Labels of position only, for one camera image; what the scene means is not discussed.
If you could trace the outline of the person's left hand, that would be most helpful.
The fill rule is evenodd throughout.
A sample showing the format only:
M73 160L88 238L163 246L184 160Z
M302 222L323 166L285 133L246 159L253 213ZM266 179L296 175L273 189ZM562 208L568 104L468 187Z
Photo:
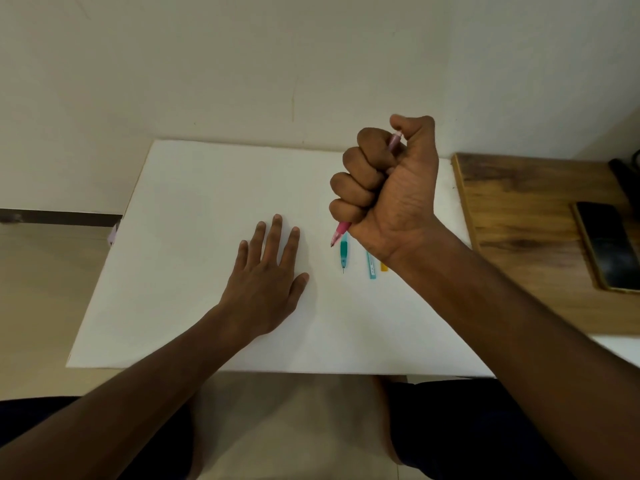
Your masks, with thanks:
M287 307L287 298L292 281L300 275L295 272L300 229L291 229L282 255L277 255L277 264L269 265L261 260L270 227L258 222L248 241L245 269L237 274L232 270L220 300L220 306L229 312L248 342L274 331L297 308Z

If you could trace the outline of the person's right hand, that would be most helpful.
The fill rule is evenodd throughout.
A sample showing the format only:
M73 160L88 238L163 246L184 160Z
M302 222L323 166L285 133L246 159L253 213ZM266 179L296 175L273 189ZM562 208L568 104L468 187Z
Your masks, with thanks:
M356 205L367 205L362 222L350 234L380 261L399 274L416 261L428 234L440 227L434 213L438 156L407 156L406 143L393 152L387 147L392 133L363 128L356 145L369 163L386 174L378 190L359 186L347 170L334 174L330 187L336 195Z

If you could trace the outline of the pink pen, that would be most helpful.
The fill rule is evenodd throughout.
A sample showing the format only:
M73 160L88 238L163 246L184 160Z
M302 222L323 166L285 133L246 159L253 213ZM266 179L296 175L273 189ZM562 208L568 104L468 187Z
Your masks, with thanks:
M400 143L402 137L403 137L403 133L401 130L398 130L395 133L393 133L387 147L389 152L393 152L395 150L395 148ZM341 240L342 236L349 231L349 228L351 227L351 225L352 223L350 222L340 222L340 224L338 224L337 229L335 230L332 236L330 247L334 247L334 245Z

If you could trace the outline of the person's right forearm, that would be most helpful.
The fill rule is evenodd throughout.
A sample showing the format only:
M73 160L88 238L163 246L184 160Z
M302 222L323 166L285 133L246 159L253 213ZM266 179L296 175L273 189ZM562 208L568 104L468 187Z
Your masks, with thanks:
M486 364L576 477L640 480L640 368L590 339L440 222L383 261Z

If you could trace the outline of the person's left forearm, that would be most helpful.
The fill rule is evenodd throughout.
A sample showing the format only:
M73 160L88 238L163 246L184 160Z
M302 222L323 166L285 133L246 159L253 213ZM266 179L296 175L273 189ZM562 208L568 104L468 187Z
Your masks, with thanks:
M256 338L219 306L180 336L0 448L0 480L114 480Z

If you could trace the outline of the wooden table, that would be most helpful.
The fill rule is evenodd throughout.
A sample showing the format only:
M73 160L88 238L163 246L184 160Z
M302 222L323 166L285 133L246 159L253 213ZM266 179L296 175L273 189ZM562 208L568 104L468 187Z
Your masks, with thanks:
M613 205L640 253L640 222L606 163L457 153L452 167L476 252L581 331L640 337L640 293L599 286L572 210Z

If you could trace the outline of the person's right leg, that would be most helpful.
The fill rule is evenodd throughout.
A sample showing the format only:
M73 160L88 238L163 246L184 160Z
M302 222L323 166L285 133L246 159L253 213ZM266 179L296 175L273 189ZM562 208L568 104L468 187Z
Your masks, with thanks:
M388 457L396 464L403 465L399 459L396 450L393 446L393 442L390 434L390 409L389 399L387 393L387 386L392 382L392 378L389 376L374 376L373 382L378 392L378 398L380 402L381 411L381 437L385 451Z

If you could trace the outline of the black object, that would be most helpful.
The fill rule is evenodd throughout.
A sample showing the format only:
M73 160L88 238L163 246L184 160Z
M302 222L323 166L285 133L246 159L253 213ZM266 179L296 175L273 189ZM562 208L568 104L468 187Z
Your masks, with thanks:
M640 222L640 149L633 153L629 165L620 159L612 159L607 164L625 193L635 219Z

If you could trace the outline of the black smartphone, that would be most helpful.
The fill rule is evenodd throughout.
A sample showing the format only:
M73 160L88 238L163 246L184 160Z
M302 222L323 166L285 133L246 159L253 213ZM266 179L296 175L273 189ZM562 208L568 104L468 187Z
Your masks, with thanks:
M610 204L572 204L595 279L603 290L640 294L638 258L617 209Z

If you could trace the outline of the person's dark shorts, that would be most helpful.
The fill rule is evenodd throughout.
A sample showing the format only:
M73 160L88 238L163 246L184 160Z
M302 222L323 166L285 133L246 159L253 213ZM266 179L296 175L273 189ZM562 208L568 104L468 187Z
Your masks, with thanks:
M399 459L433 480L577 480L497 379L387 386ZM0 401L0 448L79 397ZM194 409L183 405L118 480L191 480L202 470Z

